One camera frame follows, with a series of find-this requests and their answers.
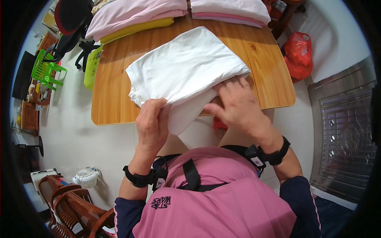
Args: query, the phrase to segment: black screen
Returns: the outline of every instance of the black screen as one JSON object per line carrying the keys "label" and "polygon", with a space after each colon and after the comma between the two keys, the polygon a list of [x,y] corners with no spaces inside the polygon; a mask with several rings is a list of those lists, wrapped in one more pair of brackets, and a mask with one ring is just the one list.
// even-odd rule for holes
{"label": "black screen", "polygon": [[29,52],[24,52],[19,69],[17,70],[16,79],[13,85],[12,97],[20,100],[26,100],[30,86],[30,76],[36,61],[36,56]]}

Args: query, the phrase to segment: folded clothes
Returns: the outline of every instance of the folded clothes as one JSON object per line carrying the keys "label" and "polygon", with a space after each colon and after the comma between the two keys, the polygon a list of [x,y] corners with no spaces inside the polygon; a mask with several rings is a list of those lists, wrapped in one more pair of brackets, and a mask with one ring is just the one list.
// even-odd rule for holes
{"label": "folded clothes", "polygon": [[243,24],[243,25],[255,26],[258,28],[262,28],[262,26],[259,25],[258,23],[240,20],[240,19],[236,19],[236,18],[218,18],[218,17],[208,17],[208,16],[195,16],[194,13],[192,13],[192,18],[196,19],[196,20],[214,20],[214,21],[229,22],[229,23],[234,23],[234,24]]}
{"label": "folded clothes", "polygon": [[139,23],[187,14],[186,0],[117,0],[101,8],[86,33],[97,42],[102,37]]}
{"label": "folded clothes", "polygon": [[255,19],[251,18],[246,18],[244,16],[236,16],[236,15],[231,15],[231,14],[224,14],[224,13],[192,13],[193,16],[199,16],[199,17],[213,17],[213,18],[233,18],[233,19],[238,19],[238,20],[243,20],[243,21],[250,21],[253,23],[256,23],[261,26],[265,26],[266,24],[257,21]]}
{"label": "folded clothes", "polygon": [[197,27],[143,55],[126,72],[131,101],[141,107],[150,98],[167,99],[168,130],[179,135],[217,95],[214,85],[247,77],[250,70],[206,27]]}
{"label": "folded clothes", "polygon": [[110,35],[102,37],[101,38],[101,44],[110,43],[114,40],[125,37],[127,35],[131,35],[133,33],[139,32],[139,31],[169,26],[172,23],[174,23],[173,18],[163,18],[163,19],[157,19],[154,21],[143,22],[143,23],[132,25],[132,26],[128,26],[128,27],[123,28],[121,30],[118,30],[114,33],[111,33]]}
{"label": "folded clothes", "polygon": [[190,0],[192,13],[223,13],[242,16],[267,25],[271,19],[261,0]]}

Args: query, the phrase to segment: black office chair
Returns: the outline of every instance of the black office chair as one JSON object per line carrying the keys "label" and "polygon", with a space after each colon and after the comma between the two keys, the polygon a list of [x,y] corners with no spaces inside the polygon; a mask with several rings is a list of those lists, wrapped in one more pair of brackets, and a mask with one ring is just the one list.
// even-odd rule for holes
{"label": "black office chair", "polygon": [[[58,62],[64,55],[71,51],[79,41],[85,38],[86,31],[90,25],[93,15],[91,10],[94,6],[91,0],[60,0],[57,3],[54,11],[54,18],[58,29],[62,32],[63,36],[58,43],[50,46],[44,54],[44,62]],[[92,50],[97,49],[100,45],[94,45],[95,41],[90,42],[81,41],[79,47],[83,49],[75,61],[77,69],[81,68],[79,61],[83,58],[82,70],[86,70],[87,57]],[[53,59],[45,59],[45,56],[51,53]]]}

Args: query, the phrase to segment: white suitcase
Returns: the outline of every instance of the white suitcase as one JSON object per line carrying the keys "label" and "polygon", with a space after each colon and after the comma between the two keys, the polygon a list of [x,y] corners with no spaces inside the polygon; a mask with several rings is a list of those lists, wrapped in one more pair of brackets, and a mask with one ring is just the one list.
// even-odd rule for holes
{"label": "white suitcase", "polygon": [[[45,177],[46,175],[54,175],[54,174],[58,174],[56,169],[46,169],[46,170],[41,170],[41,171],[30,173],[30,177],[32,178],[34,189],[36,190],[36,192],[37,192],[37,194],[38,194],[38,196],[39,196],[39,198],[43,204],[46,204],[46,202],[45,202],[44,198],[41,196],[41,192],[38,190],[38,182],[43,177]],[[45,198],[47,200],[49,200],[49,197],[52,193],[52,190],[51,190],[49,184],[43,183],[41,187],[42,187],[42,190],[44,192],[44,195],[46,194]]]}

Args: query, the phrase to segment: shirt sleeve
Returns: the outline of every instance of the shirt sleeve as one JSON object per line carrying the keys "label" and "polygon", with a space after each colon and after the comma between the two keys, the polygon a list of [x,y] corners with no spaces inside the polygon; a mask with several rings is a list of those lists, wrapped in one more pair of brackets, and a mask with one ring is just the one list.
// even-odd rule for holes
{"label": "shirt sleeve", "polygon": [[280,186],[279,196],[289,204],[296,215],[290,237],[321,237],[319,215],[305,177],[296,176],[286,180]]}
{"label": "shirt sleeve", "polygon": [[133,238],[132,228],[140,221],[146,202],[143,200],[115,200],[115,232],[118,238]]}

